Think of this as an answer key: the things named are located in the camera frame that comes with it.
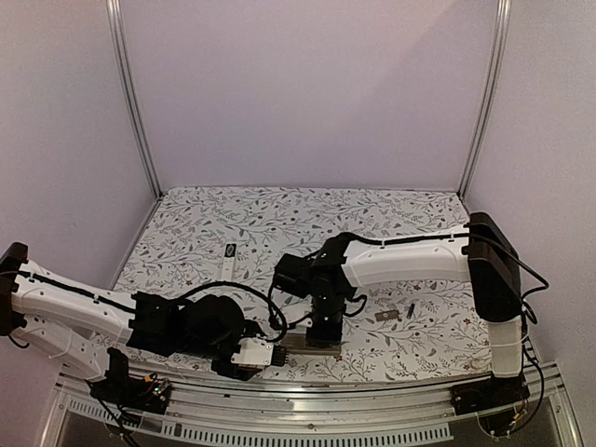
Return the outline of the small white remote control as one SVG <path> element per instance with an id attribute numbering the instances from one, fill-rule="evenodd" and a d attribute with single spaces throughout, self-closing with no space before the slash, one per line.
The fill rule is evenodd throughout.
<path id="1" fill-rule="evenodd" d="M 336 357 L 340 356 L 342 352 L 339 345 L 328 347 L 311 346 L 306 342 L 304 333 L 289 333 L 281 341 L 281 344 L 291 355 Z"/>

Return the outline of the small grey battery cover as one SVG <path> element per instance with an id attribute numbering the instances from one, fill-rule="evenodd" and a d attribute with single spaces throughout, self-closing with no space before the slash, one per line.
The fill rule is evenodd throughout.
<path id="1" fill-rule="evenodd" d="M 399 320 L 400 312 L 398 310 L 391 309 L 391 310 L 375 313 L 374 317 L 377 322 L 389 321 L 389 320 L 394 320 L 394 319 Z"/>

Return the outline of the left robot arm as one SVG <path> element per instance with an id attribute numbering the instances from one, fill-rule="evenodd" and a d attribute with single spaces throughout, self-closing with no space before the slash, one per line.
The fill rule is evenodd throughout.
<path id="1" fill-rule="evenodd" d="M 210 359 L 219 375 L 247 381 L 272 365 L 275 347 L 248 335 L 248 321 L 237 303 L 208 295 L 180 303 L 158 295 L 102 290 L 53 274 L 30 260 L 26 245 L 15 242 L 1 256 L 1 333 L 38 347 L 101 381 L 119 404 L 138 397 L 136 380 L 122 370 L 107 372 L 112 355 L 78 330 L 167 358 L 186 354 Z"/>

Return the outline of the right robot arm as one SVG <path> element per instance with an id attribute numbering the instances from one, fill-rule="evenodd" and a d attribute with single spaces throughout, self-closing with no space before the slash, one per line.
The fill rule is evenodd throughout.
<path id="1" fill-rule="evenodd" d="M 310 298 L 307 345 L 336 347 L 345 304 L 357 290 L 388 282 L 449 280 L 470 284 L 477 315 L 488 325 L 493 377 L 481 387 L 488 405 L 514 395 L 522 372 L 522 293 L 519 256 L 484 212 L 468 223 L 419 236 L 368 239 L 342 233 L 310 257 L 283 255 L 274 269 L 276 289 Z"/>

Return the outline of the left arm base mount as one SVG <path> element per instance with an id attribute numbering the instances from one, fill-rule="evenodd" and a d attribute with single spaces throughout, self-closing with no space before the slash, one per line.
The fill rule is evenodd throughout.
<path id="1" fill-rule="evenodd" d="M 120 350 L 107 349 L 108 367 L 104 378 L 91 382 L 90 396 L 104 403 L 113 403 L 119 409 L 165 414 L 169 406 L 171 382 L 151 373 L 144 378 L 129 374 L 129 359 Z"/>

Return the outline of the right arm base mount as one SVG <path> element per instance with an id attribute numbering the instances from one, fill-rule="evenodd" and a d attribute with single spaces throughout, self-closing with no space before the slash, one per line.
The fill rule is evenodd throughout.
<path id="1" fill-rule="evenodd" d="M 481 430 L 491 438 L 509 436 L 526 415 L 530 391 L 525 376 L 489 378 L 450 388 L 456 415 L 473 414 Z"/>

